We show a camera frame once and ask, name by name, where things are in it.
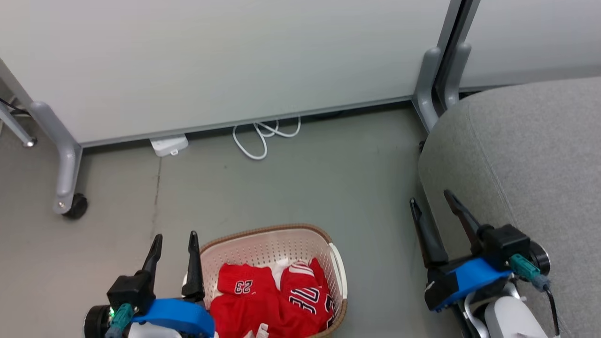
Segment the teal connector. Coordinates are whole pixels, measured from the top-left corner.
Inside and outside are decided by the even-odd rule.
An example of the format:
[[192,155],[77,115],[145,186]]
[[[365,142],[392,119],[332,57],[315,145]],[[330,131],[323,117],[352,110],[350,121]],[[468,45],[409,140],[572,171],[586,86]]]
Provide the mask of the teal connector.
[[520,254],[515,254],[509,259],[509,267],[516,275],[528,281],[533,281],[540,276],[540,269]]
[[111,320],[111,327],[105,334],[105,338],[121,338],[123,336],[123,330],[132,321],[133,308],[130,304],[122,304],[115,316]]

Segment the whiteboard stand leg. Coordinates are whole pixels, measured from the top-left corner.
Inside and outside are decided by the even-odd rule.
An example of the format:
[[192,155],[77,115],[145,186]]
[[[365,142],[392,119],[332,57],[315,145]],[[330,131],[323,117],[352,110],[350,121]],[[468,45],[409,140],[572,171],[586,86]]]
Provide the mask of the whiteboard stand leg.
[[57,214],[65,215],[70,211],[73,203],[83,149],[49,105],[44,102],[33,102],[29,112],[58,149],[58,178],[53,210]]
[[23,142],[24,147],[31,148],[37,142],[34,137],[29,136],[3,104],[0,104],[0,120],[2,120],[15,135],[17,135],[21,142]]
[[421,63],[419,77],[415,86],[415,93],[411,98],[411,102],[413,102],[413,106],[424,127],[426,127],[428,134],[438,121],[438,114],[432,103],[432,86],[434,86],[441,56],[441,49],[438,47],[430,48],[424,54],[424,60]]
[[444,98],[444,100],[441,101],[445,110],[459,102],[459,82],[461,82],[463,70],[468,63],[468,57],[471,51],[472,46],[465,42],[458,44],[453,51],[449,68],[439,86],[439,88],[442,89],[440,95]]

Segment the whiteboard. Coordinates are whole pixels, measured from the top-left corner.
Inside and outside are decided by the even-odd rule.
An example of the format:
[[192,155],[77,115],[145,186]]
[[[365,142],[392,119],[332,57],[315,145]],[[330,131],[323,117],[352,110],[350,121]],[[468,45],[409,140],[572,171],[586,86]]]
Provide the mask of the whiteboard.
[[4,0],[0,58],[87,143],[410,96],[448,6]]
[[601,75],[601,1],[481,0],[460,87]]

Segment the floor seam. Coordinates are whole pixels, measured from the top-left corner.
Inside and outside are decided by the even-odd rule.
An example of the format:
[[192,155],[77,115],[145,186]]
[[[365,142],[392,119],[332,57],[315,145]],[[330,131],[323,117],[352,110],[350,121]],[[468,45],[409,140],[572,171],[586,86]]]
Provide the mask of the floor seam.
[[160,171],[163,167],[163,158],[159,158],[159,172],[156,175],[156,190],[154,193],[154,206],[152,213],[152,231],[150,232],[150,238],[154,238],[156,236],[157,230],[157,219],[159,217],[159,188],[160,188]]

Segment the basket handle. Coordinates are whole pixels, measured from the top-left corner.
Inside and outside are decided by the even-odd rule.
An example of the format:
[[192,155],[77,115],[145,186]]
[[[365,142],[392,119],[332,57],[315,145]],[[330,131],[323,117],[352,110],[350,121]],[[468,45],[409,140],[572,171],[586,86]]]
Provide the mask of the basket handle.
[[329,245],[332,248],[331,258],[335,265],[334,273],[336,275],[336,279],[338,280],[338,285],[340,286],[342,299],[345,300],[348,293],[348,287],[346,285],[346,271],[344,270],[344,263],[342,262],[342,257],[340,257],[340,252],[338,252],[336,245],[334,245],[334,243],[330,243]]

